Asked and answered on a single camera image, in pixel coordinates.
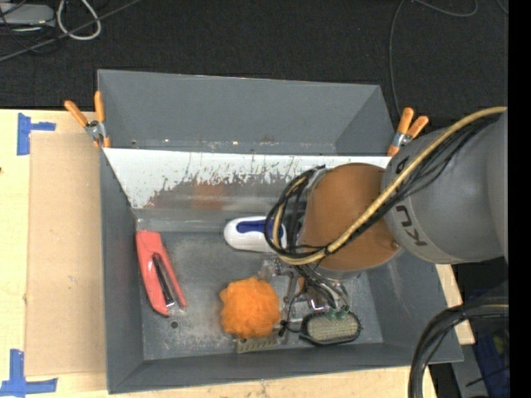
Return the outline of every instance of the white cable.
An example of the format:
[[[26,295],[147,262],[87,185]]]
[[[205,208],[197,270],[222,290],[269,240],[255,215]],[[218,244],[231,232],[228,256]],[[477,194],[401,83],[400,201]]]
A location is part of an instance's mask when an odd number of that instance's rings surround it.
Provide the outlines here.
[[[73,38],[75,40],[88,41],[88,40],[92,40],[96,38],[101,33],[101,22],[98,20],[98,14],[95,12],[94,8],[92,8],[90,3],[87,2],[86,0],[81,0],[81,2],[85,4],[86,8],[89,9],[90,14],[94,17],[94,19],[96,19],[96,22],[95,22],[96,31],[94,32],[94,34],[91,34],[89,36],[77,36],[76,34],[68,32],[68,30],[65,28],[61,20],[61,15],[63,12],[63,7],[65,6],[65,1],[66,0],[61,0],[61,2],[59,3],[59,7],[57,8],[57,12],[56,12],[57,23],[59,24],[59,28],[61,29],[61,31],[63,31],[65,34],[68,34],[70,38]]]

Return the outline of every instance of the blue tape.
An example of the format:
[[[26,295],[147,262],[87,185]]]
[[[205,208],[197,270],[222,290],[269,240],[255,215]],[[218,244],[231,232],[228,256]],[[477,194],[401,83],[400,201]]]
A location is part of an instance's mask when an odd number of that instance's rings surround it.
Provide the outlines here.
[[[18,114],[17,155],[30,153],[30,132],[33,130],[55,131],[54,123],[40,122],[32,124],[32,119],[22,112]]]
[[[9,354],[9,380],[2,381],[0,396],[25,398],[26,394],[44,394],[56,391],[57,379],[26,381],[24,377],[24,352],[12,349]]]

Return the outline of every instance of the wooden table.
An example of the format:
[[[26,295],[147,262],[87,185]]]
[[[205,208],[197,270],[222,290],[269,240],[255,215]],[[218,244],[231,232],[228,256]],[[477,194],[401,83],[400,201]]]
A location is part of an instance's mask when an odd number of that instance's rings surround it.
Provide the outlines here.
[[[27,320],[27,273],[28,273],[28,229],[30,213],[30,164],[32,154],[17,156],[17,115],[23,112],[32,118],[32,122],[49,121],[56,123],[55,132],[32,132],[32,141],[40,134],[74,134],[84,146],[90,141],[85,131],[66,111],[0,109],[0,381],[9,377],[9,350],[12,348],[29,351],[25,348]],[[88,119],[95,119],[92,113],[85,113]],[[57,154],[65,149],[58,145]],[[450,306],[461,302],[459,289],[450,266],[438,266],[445,295]],[[68,312],[62,317],[72,317]],[[458,336],[462,344],[472,343],[474,338],[470,326],[466,323],[458,327]],[[79,337],[69,338],[72,342]],[[407,378],[409,367],[394,367],[365,371],[351,371],[322,376],[293,377],[281,380],[250,381],[237,384],[189,387],[170,391],[150,391],[126,396],[144,397],[231,397],[231,398],[289,398],[311,397],[348,397],[403,398],[407,397]],[[47,373],[45,376],[29,376],[29,381],[58,377],[54,394],[42,396],[90,397],[108,396],[105,385],[105,371],[78,371]],[[436,393],[429,371],[424,382],[426,397],[435,398]]]

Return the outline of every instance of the white and blue object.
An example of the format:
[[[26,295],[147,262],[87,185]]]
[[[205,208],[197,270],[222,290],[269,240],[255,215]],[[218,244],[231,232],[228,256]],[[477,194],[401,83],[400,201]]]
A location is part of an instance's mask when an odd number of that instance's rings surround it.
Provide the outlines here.
[[[223,235],[227,244],[234,249],[250,250],[253,252],[275,252],[266,241],[264,228],[266,218],[264,216],[246,216],[236,218],[225,226]],[[273,222],[269,226],[269,235],[272,236]],[[279,227],[279,239],[282,246],[286,246],[286,232],[284,225]]]

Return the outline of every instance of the yellow cable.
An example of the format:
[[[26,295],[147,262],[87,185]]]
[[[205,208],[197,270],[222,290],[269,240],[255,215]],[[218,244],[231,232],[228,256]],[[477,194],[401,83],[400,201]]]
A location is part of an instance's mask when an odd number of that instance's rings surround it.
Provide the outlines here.
[[[377,199],[367,208],[367,210],[335,241],[330,243],[322,250],[314,252],[312,255],[305,256],[304,258],[291,258],[289,256],[279,255],[279,257],[291,265],[304,265],[310,264],[321,258],[324,258],[328,253],[334,253],[338,248],[343,245],[348,238],[365,223],[368,218],[378,210],[378,208],[391,196],[391,194],[402,184],[406,177],[431,153],[437,146],[449,138],[459,129],[462,129],[466,125],[476,121],[477,119],[490,116],[492,114],[502,113],[507,109],[505,106],[496,106],[494,108],[482,109],[473,114],[470,114],[463,119],[452,124],[448,129],[441,133],[437,138],[435,138],[422,152],[418,153],[415,158],[413,158],[406,167],[392,179],[392,181],[387,185],[383,192],[378,196]],[[273,237],[272,241],[275,246],[280,248],[279,237],[278,237],[278,226],[280,224],[280,214],[282,213],[281,208],[277,211],[275,216],[275,223],[273,228]]]

